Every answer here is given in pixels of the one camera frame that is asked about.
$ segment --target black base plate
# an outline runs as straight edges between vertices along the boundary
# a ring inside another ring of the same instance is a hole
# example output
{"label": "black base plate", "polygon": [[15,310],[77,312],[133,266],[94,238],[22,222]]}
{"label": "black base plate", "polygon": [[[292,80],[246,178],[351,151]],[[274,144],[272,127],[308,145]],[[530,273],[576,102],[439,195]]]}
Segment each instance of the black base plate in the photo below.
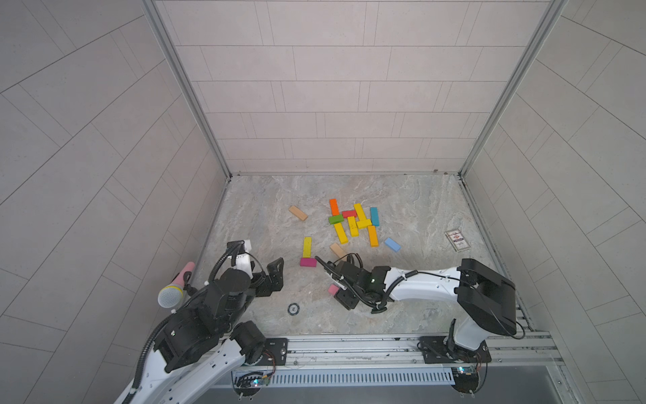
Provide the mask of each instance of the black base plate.
{"label": "black base plate", "polygon": [[[419,338],[419,345],[422,348],[422,354],[424,355],[424,363],[456,363],[455,359],[451,359],[448,356],[448,349],[444,344],[444,338],[445,337]],[[468,358],[469,362],[476,363],[478,361],[477,355],[479,354],[479,361],[481,363],[491,362],[491,355],[489,354],[489,348],[485,341],[480,344],[480,347],[475,352],[464,349],[460,349],[459,352],[460,354],[458,354],[457,357],[463,361]]]}
{"label": "black base plate", "polygon": [[[285,349],[285,353],[281,354],[280,350],[283,348]],[[265,341],[265,350],[274,354],[276,366],[284,366],[287,361],[287,338],[267,338]],[[255,366],[271,366],[271,362],[266,355],[263,355]]]}

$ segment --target black round disc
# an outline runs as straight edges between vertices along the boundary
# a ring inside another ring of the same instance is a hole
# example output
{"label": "black round disc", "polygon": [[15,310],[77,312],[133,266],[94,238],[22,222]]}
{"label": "black round disc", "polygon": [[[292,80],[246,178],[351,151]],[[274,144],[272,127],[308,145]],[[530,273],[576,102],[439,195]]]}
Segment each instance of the black round disc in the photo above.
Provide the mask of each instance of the black round disc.
{"label": "black round disc", "polygon": [[298,305],[298,303],[291,303],[287,307],[287,313],[289,313],[289,315],[296,315],[298,314],[299,311],[300,311],[300,306]]}

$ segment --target blue block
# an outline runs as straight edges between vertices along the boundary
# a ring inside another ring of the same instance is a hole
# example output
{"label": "blue block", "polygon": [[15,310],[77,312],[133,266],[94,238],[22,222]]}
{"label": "blue block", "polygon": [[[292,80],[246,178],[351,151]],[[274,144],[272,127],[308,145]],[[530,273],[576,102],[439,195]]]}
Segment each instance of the blue block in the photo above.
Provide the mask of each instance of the blue block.
{"label": "blue block", "polygon": [[385,243],[388,247],[392,248],[394,252],[398,252],[398,251],[401,249],[401,246],[400,246],[399,244],[397,244],[397,243],[396,243],[393,239],[391,239],[390,237],[388,237],[388,238],[386,239],[386,241],[384,241],[384,243]]}
{"label": "blue block", "polygon": [[370,221],[373,226],[379,226],[379,214],[377,213],[377,208],[370,208]]}

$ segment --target gray marble surface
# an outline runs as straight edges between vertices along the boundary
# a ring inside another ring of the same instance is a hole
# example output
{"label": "gray marble surface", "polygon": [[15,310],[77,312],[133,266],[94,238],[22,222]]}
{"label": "gray marble surface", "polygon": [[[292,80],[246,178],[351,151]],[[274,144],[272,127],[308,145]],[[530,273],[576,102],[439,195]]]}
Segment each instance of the gray marble surface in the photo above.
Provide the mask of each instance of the gray marble surface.
{"label": "gray marble surface", "polygon": [[[391,302],[381,314],[359,303],[346,310],[328,293],[331,280],[319,264],[299,266],[303,238],[312,237],[312,257],[336,260],[329,249],[338,242],[329,199],[340,210],[361,203],[379,209],[380,245],[370,247],[368,230],[350,237],[347,252],[359,253],[364,266],[388,265],[407,270],[438,270],[475,258],[493,268],[493,262],[475,225],[457,178],[453,175],[335,175],[236,176],[229,184],[220,214],[196,272],[194,284],[203,284],[228,240],[251,239],[252,251],[263,265],[285,259],[284,287],[270,297],[255,299],[241,321],[253,320],[265,335],[278,334],[382,334],[448,332],[451,320],[466,314],[457,303],[409,300]],[[309,217],[301,222],[287,209],[296,205]],[[455,252],[444,233],[462,230],[471,248]],[[395,253],[383,241],[391,237],[402,248]],[[287,313],[290,303],[300,313]]]}

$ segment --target microphone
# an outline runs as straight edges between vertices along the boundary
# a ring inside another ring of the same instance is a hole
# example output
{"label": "microphone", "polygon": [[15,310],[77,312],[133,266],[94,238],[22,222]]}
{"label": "microphone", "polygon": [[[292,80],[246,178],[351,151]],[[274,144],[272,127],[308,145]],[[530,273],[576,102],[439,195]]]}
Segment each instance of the microphone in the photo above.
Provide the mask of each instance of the microphone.
{"label": "microphone", "polygon": [[184,297],[185,276],[188,275],[190,279],[191,273],[194,269],[195,262],[189,262],[175,277],[175,279],[172,280],[170,285],[160,290],[157,295],[157,303],[159,303],[161,307],[172,308],[182,301]]}

